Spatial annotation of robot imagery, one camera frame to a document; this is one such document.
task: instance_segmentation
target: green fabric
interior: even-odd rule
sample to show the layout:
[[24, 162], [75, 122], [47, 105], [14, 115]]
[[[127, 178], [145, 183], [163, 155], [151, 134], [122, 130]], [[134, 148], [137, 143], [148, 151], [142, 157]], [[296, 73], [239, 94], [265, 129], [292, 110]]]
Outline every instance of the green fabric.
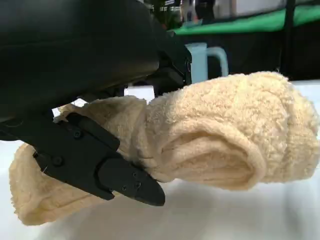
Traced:
[[[173, 30], [177, 35], [274, 32], [281, 30], [285, 22], [285, 10], [259, 16], [242, 18], [230, 22], [181, 27]], [[294, 11], [294, 25], [299, 26], [320, 19], [320, 6], [297, 6]]]

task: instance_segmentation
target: towel fold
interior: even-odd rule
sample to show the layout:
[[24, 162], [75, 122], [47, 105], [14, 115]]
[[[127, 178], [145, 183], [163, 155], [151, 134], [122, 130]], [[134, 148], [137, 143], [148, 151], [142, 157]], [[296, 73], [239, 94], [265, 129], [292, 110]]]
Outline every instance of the towel fold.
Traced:
[[[248, 190], [259, 182], [309, 178], [319, 160], [318, 114], [278, 73], [220, 77], [149, 105], [124, 96], [60, 110], [59, 119], [77, 112], [96, 121], [120, 139], [124, 158], [163, 183], [179, 178]], [[33, 152], [24, 144], [9, 169], [12, 202], [24, 224], [51, 222], [103, 202], [43, 174]]]

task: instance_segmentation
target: black metal bracket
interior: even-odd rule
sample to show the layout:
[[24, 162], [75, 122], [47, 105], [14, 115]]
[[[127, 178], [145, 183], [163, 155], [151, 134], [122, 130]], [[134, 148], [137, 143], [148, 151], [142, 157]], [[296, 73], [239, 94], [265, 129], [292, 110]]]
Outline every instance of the black metal bracket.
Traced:
[[70, 113], [66, 119], [54, 123], [38, 114], [2, 122], [0, 132], [34, 146], [41, 171], [61, 182], [105, 200], [117, 191], [149, 205], [165, 203], [159, 183], [117, 152], [119, 139], [88, 117]]
[[293, 36], [296, 0], [287, 0], [283, 26], [283, 43], [280, 58], [280, 73], [290, 77], [293, 63]]

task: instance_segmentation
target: white surface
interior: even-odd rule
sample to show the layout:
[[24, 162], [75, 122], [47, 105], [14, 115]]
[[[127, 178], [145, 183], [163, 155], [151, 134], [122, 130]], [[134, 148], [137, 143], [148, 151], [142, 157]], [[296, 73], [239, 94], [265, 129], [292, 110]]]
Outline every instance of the white surface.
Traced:
[[[239, 15], [259, 13], [284, 7], [286, 0], [235, 0], [236, 13]], [[310, 0], [295, 0], [296, 4], [307, 2]]]
[[129, 86], [124, 89], [124, 95], [131, 95], [136, 96], [139, 99], [145, 99], [147, 103], [155, 98], [153, 86]]
[[[320, 81], [297, 83], [320, 112]], [[27, 227], [14, 215], [7, 168], [19, 142], [0, 143], [0, 238], [3, 240], [319, 240], [320, 170], [304, 181], [230, 192], [176, 180], [166, 204], [125, 197], [65, 219]]]

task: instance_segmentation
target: rolled towel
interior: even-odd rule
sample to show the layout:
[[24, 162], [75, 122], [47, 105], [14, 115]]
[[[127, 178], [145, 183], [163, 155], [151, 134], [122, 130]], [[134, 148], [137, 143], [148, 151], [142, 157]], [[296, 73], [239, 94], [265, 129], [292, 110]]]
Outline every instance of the rolled towel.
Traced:
[[[133, 96], [66, 105], [120, 139], [118, 152], [160, 182], [179, 178], [227, 190], [310, 178], [319, 161], [318, 115], [278, 73], [236, 74], [151, 101]], [[41, 172], [24, 144], [9, 169], [12, 202], [40, 225], [103, 200]]]

